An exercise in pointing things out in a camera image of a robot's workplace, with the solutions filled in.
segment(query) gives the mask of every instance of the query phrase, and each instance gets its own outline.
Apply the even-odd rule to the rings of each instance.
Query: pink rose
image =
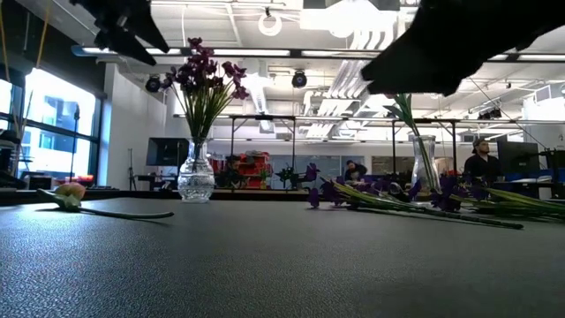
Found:
[[[72,195],[75,198],[82,200],[82,198],[85,196],[86,191],[87,189],[83,185],[72,182],[70,184],[60,185],[55,190],[55,194],[61,194],[64,196]]]

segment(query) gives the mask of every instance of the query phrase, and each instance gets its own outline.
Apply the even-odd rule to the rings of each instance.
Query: gray table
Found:
[[[565,225],[114,199],[0,208],[2,317],[563,317]]]

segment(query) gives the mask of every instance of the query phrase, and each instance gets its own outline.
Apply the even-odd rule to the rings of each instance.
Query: fluorescent light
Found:
[[[508,54],[499,54],[494,57],[489,58],[490,61],[504,61],[508,58]]]
[[[183,6],[224,6],[226,4],[232,5],[234,8],[284,8],[286,4],[284,3],[270,3],[265,1],[231,1],[231,0],[196,0],[196,1],[163,1],[163,0],[153,0],[151,6],[169,6],[169,7],[183,7]]]
[[[234,141],[247,141],[245,138],[234,138]],[[231,141],[231,138],[212,138],[211,141]]]
[[[327,121],[341,121],[347,120],[346,117],[324,117],[324,116],[297,116],[297,120],[327,120]]]
[[[109,49],[82,48],[82,50],[85,53],[92,54],[92,55],[117,55],[116,52],[109,50]],[[146,49],[146,51],[147,51],[147,53],[154,55],[154,56],[180,55],[181,54],[180,49],[170,49],[169,52],[167,52],[167,53],[164,53],[160,49],[156,49],[156,48],[148,48],[148,49]]]
[[[555,61],[562,62],[565,61],[564,54],[523,54],[518,58],[520,61]]]
[[[333,142],[333,143],[359,143],[361,141],[359,141],[359,140],[328,140],[328,142]]]
[[[396,118],[374,118],[374,117],[370,117],[370,118],[363,118],[363,117],[349,117],[348,118],[351,121],[368,121],[368,122],[384,122],[384,123],[388,123],[388,122],[392,122],[393,120],[397,120]]]
[[[288,49],[215,49],[214,56],[236,57],[288,57]]]
[[[82,50],[90,54],[116,54],[116,52],[110,51],[109,49],[82,48]]]
[[[345,59],[373,59],[377,57],[379,50],[353,50],[353,49],[329,49],[329,50],[303,50],[303,57],[332,57]]]
[[[151,54],[151,55],[161,55],[161,54],[166,54],[166,55],[179,55],[179,54],[180,54],[180,49],[169,49],[169,52],[163,53],[160,49],[149,48],[149,49],[147,49],[147,53],[149,53],[149,54]]]

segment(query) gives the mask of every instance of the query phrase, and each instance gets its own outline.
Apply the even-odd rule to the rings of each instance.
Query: stand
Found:
[[[74,165],[74,154],[77,151],[77,130],[79,129],[79,119],[80,119],[80,107],[77,104],[77,108],[74,111],[74,134],[72,135],[72,155],[71,155],[71,171],[69,172],[69,183],[72,182],[72,168]]]
[[[135,175],[133,175],[133,148],[128,148],[127,151],[130,155],[130,168],[127,170],[130,176],[130,191],[132,190],[132,186],[135,191],[138,191],[138,187],[135,185]]]

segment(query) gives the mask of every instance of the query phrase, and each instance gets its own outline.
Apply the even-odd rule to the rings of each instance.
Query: computer monitor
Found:
[[[498,159],[502,173],[533,173],[539,171],[538,144],[498,141]]]
[[[188,157],[186,138],[149,138],[147,165],[177,167]]]

